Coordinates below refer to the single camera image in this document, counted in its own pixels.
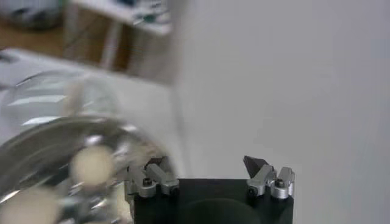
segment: white wall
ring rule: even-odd
[[[296,223],[388,223],[389,1],[173,4],[144,75],[174,78],[188,175],[247,178],[257,156],[296,171]]]

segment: metal bracket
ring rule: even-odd
[[[255,198],[265,194],[266,186],[270,186],[275,178],[276,170],[274,167],[264,164],[253,178],[247,180],[248,196]]]
[[[283,167],[278,178],[271,184],[271,195],[277,199],[294,196],[295,173],[289,167]]]
[[[178,179],[174,178],[172,175],[167,175],[158,165],[147,165],[146,174],[152,180],[160,184],[163,194],[170,196],[177,196],[179,194],[180,190]]]
[[[145,175],[141,167],[129,166],[128,180],[125,181],[127,195],[138,193],[143,198],[151,198],[156,194],[156,182]]]

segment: wooden floor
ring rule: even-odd
[[[17,47],[56,57],[62,56],[63,30],[61,26],[51,30],[31,31],[0,20],[0,47]]]
[[[91,26],[88,30],[89,35],[87,36],[87,49],[86,60],[84,62],[98,65],[102,48],[104,43],[105,34],[107,32],[109,20],[106,18],[92,15],[91,13],[84,13],[85,20],[89,20],[93,17],[94,20],[98,20],[95,26]],[[54,57],[63,57],[63,50],[65,47],[63,41],[63,26],[59,25],[49,30],[27,30],[17,27],[7,21],[0,19],[0,49],[7,47],[17,47],[27,49],[30,51],[39,52]],[[117,59],[115,61],[116,70],[125,70],[127,66],[127,59],[129,57],[129,46],[130,46],[130,31],[125,29]]]

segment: white ball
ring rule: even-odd
[[[71,161],[72,178],[85,187],[106,183],[114,174],[114,160],[106,146],[91,146],[81,150]]]
[[[1,224],[55,224],[61,209],[57,194],[45,187],[19,192],[0,208]]]

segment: white table surface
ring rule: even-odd
[[[172,156],[178,176],[185,177],[182,144],[178,136],[176,112],[170,88],[20,49],[6,49],[1,52],[18,58],[14,63],[0,61],[1,83],[14,85],[31,75],[53,69],[82,72],[105,82],[116,96],[119,115],[144,130],[153,141],[162,145]],[[0,93],[0,100],[3,96],[4,92]],[[0,144],[17,134],[12,133],[4,124],[5,122],[0,119]]]
[[[72,4],[81,6],[84,9],[95,11],[111,19],[119,21],[128,26],[135,26],[141,30],[152,32],[157,35],[166,35],[172,30],[172,25],[141,23],[134,25],[136,15],[150,10],[144,7],[129,7],[116,0],[71,0]]]

